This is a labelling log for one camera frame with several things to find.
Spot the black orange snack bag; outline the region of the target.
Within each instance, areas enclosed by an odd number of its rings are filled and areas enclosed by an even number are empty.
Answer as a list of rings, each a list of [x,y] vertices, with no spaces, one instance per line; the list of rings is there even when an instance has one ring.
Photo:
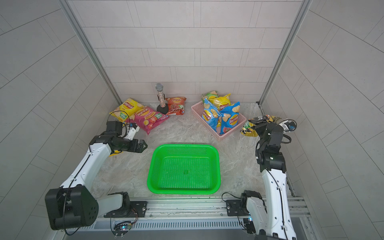
[[[256,131],[256,127],[258,125],[264,123],[277,123],[282,118],[272,116],[272,115],[262,115],[259,117],[255,117],[252,119],[248,119],[248,121],[243,125],[240,133],[246,137],[258,137],[258,133]]]

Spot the pink chips bag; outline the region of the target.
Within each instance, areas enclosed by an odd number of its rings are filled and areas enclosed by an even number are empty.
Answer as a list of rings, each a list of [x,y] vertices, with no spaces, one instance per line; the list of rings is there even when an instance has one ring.
[[[151,130],[164,123],[168,118],[167,115],[157,112],[150,107],[142,108],[130,117],[148,135]]]

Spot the light blue chips bag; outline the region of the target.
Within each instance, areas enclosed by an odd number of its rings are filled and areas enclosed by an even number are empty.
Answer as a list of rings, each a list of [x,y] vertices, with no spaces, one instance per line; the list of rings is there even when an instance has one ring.
[[[222,114],[208,99],[203,100],[202,119],[215,131],[221,126]]]

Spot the green cucumber chips bag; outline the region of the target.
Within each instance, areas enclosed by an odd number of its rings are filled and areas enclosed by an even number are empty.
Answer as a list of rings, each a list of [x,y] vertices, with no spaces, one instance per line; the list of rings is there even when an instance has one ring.
[[[219,95],[216,91],[210,91],[210,92],[202,95],[202,101],[204,101],[204,99],[210,100],[210,99],[215,99],[218,97],[219,97]]]

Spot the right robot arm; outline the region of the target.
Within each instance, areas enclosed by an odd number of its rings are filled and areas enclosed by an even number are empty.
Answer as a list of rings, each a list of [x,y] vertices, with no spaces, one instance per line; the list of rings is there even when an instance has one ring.
[[[263,177],[266,200],[256,191],[244,191],[241,205],[247,214],[257,240],[295,240],[287,197],[287,167],[281,153],[281,145],[291,143],[287,135],[297,128],[294,120],[286,119],[279,123],[262,123],[253,127],[258,133],[256,160]]]

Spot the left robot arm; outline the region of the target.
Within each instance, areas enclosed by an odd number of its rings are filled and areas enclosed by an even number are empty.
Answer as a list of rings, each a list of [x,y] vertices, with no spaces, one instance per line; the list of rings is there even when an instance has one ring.
[[[144,140],[128,139],[123,132],[128,127],[118,121],[108,121],[107,129],[93,137],[87,153],[59,188],[50,189],[45,203],[52,230],[79,229],[91,226],[98,217],[134,217],[145,213],[136,209],[126,192],[95,198],[90,190],[105,160],[114,153],[141,154],[148,145]]]

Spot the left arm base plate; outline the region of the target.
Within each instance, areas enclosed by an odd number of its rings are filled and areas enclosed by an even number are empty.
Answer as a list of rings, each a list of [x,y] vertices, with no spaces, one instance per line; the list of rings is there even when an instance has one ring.
[[[120,209],[105,214],[104,218],[144,218],[147,205],[147,201],[133,201],[128,207],[123,205]]]

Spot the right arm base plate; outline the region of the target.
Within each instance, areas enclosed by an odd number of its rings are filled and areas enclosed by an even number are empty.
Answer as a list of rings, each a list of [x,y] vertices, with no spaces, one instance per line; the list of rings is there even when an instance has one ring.
[[[227,215],[228,217],[240,217],[240,216],[248,216],[249,212],[246,209],[246,204],[242,200],[232,199],[225,200],[227,207]]]

